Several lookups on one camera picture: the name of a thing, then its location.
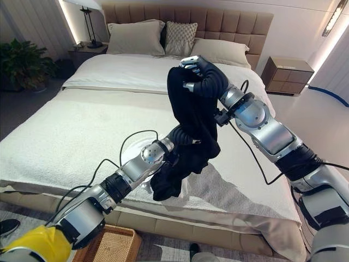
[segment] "bed frame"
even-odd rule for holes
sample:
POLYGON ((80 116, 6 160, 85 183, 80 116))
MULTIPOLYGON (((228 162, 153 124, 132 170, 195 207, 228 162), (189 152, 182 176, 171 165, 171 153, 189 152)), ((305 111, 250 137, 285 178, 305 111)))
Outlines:
MULTIPOLYGON (((255 70, 266 41, 273 14, 241 12, 203 7, 142 3, 104 3, 105 23, 135 23, 148 19, 164 22, 197 23, 195 37, 245 44, 251 69, 255 70)), ((161 33, 162 44, 166 28, 161 33)))
MULTIPOLYGON (((141 3, 102 4, 107 23, 131 23, 148 19, 180 23, 197 22, 196 37, 221 39, 246 44, 246 57, 252 70, 257 66, 267 37, 272 14, 235 10, 179 7, 141 3)), ((1 201, 53 213, 58 198, 44 194, 0 193, 1 201)), ((106 216, 106 223, 130 227, 139 231, 176 237, 193 242, 235 249, 270 257, 283 258, 273 251, 262 235, 240 234, 229 230, 207 228, 205 225, 155 216, 141 211, 117 207, 106 216)))

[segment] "shoe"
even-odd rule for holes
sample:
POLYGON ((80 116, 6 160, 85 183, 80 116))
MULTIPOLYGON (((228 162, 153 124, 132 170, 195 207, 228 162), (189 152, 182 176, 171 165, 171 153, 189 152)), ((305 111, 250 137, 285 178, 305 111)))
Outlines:
POLYGON ((7 236, 15 231, 21 222, 17 219, 6 219, 4 221, 0 221, 0 236, 7 236))
POLYGON ((191 244, 189 248, 190 261, 192 260, 193 256, 199 252, 200 252, 200 247, 198 246, 198 244, 197 243, 191 244))

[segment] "white blanket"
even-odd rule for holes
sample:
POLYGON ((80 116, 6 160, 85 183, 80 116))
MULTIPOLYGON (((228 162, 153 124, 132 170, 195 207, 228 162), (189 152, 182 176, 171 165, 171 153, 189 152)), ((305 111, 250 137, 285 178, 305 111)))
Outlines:
MULTIPOLYGON (((129 134, 143 129, 167 134, 178 124, 168 96, 143 92, 156 90, 164 93, 164 76, 172 66, 178 65, 178 61, 142 59, 132 62, 131 58, 105 55, 84 63, 64 84, 67 90, 61 91, 0 143, 1 179, 68 189, 88 183, 102 159, 117 162, 121 143, 129 134), (150 67, 142 65, 148 61, 156 70, 151 72, 150 67), (126 79, 122 77, 124 66, 129 69, 124 72, 126 79), (87 90, 101 88, 104 90, 87 90), (120 91, 134 89, 138 92, 120 91)), ((248 78, 249 90, 261 97, 273 111, 264 86, 254 72, 232 66, 219 67, 237 86, 248 78)), ((134 140, 141 137, 144 135, 135 136, 134 140)), ((251 233, 254 230, 255 233, 262 232, 276 251, 300 261, 304 247, 296 236, 289 236, 284 240, 287 243, 281 242, 280 245, 277 244, 279 236, 268 236, 275 235, 275 228, 270 226, 268 218, 300 224, 286 179, 281 178, 266 186, 248 148, 231 127, 218 129, 218 142, 220 155, 210 160, 210 166, 203 174, 191 175, 184 182, 187 194, 182 198, 158 203, 151 199, 149 188, 140 187, 127 197, 124 205, 151 212, 164 210, 184 219, 196 214, 195 221, 227 228, 246 223, 241 220, 244 217, 237 214, 253 216, 259 218, 257 222, 244 224, 252 227, 251 233), (198 214, 206 214, 206 217, 198 217, 198 214)), ((254 151, 271 180, 278 174, 277 168, 258 150, 254 151)), ((95 183, 112 174, 114 169, 108 164, 103 166, 95 183)))

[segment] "lamp shade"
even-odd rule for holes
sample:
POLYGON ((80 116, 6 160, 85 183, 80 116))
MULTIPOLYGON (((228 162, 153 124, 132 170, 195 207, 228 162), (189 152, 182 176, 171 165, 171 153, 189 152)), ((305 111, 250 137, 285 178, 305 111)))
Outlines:
POLYGON ((102 10, 101 5, 94 0, 63 0, 63 1, 68 2, 68 3, 82 5, 83 7, 102 10))

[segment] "nightstand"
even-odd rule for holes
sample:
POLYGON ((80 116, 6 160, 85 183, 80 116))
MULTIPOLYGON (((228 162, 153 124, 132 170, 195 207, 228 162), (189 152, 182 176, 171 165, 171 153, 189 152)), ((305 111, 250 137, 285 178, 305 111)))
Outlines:
POLYGON ((87 43, 84 43, 84 47, 78 49, 71 48, 68 50, 71 60, 73 60, 74 66, 77 69, 81 64, 91 57, 102 55, 107 52, 108 45, 103 43, 103 46, 95 49, 87 47, 87 43))
POLYGON ((262 80, 267 93, 300 94, 314 70, 304 60, 270 57, 262 80))

